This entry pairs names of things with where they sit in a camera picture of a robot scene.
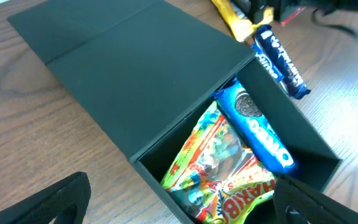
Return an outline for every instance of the box flap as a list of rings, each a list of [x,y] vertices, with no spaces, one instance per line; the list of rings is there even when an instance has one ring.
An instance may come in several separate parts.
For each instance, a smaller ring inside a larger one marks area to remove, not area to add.
[[[254,57],[250,48],[164,1],[128,10],[108,29],[84,35],[92,38],[67,44],[59,32],[71,36],[92,25],[74,32],[70,16],[56,25],[62,5],[67,14],[103,18],[101,13],[121,13],[132,0],[114,1],[115,7],[112,1],[77,2],[49,0],[9,21],[127,158],[148,148]],[[110,11],[96,10],[96,2]],[[27,15],[37,19],[19,19]]]

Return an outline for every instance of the colorful snack bag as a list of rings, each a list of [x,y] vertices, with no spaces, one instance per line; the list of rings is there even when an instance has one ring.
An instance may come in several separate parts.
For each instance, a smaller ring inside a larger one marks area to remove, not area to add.
[[[277,67],[272,63],[267,55],[265,55],[264,51],[257,45],[252,44],[252,49],[256,51],[256,57],[259,62],[263,65],[266,71],[276,80],[277,83],[281,82],[284,78],[283,74],[278,71]]]
[[[260,26],[255,34],[255,42],[283,74],[283,81],[290,96],[301,99],[310,93],[290,56],[272,32],[272,26]]]
[[[216,102],[240,137],[274,174],[294,174],[296,163],[256,107],[246,89],[237,81],[215,94]]]
[[[241,142],[214,102],[198,120],[161,181],[203,223],[241,223],[272,198],[275,177]]]
[[[253,34],[262,24],[268,24],[273,21],[273,8],[268,7],[264,11],[264,18],[258,24],[253,24],[247,16],[230,0],[211,0],[222,15],[224,21],[228,24],[234,38],[238,42],[243,42]]]

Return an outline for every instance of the yellow wrapper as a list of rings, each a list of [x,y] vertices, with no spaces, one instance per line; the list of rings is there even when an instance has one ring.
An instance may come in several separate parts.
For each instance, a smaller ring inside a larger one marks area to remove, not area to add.
[[[253,34],[258,27],[269,24],[273,21],[273,8],[267,7],[264,11],[264,18],[258,24],[253,24],[246,17],[239,17],[233,9],[230,0],[211,0],[222,15],[224,21],[229,25],[231,32],[237,41],[243,42]]]

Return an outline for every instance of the wooden table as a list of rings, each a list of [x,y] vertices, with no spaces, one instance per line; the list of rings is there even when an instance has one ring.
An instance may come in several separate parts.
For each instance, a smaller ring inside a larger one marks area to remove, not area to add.
[[[0,5],[0,210],[81,170],[92,187],[84,223],[178,223],[7,22],[41,1]],[[209,0],[169,2],[230,35]],[[357,14],[327,21],[358,28]],[[313,90],[295,103],[344,159],[325,194],[358,212],[358,44],[314,26],[310,10],[274,31]]]

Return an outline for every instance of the yellow candy package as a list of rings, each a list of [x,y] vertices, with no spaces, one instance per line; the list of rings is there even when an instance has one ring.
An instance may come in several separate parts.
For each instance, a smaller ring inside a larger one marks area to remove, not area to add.
[[[161,185],[183,211],[203,223],[243,224],[256,205],[272,198],[275,177],[243,144],[214,102]]]
[[[217,7],[224,21],[229,25],[237,41],[243,42],[253,34],[258,27],[273,21],[273,8],[267,7],[264,18],[258,24],[253,24],[247,16],[230,0],[211,0]]]

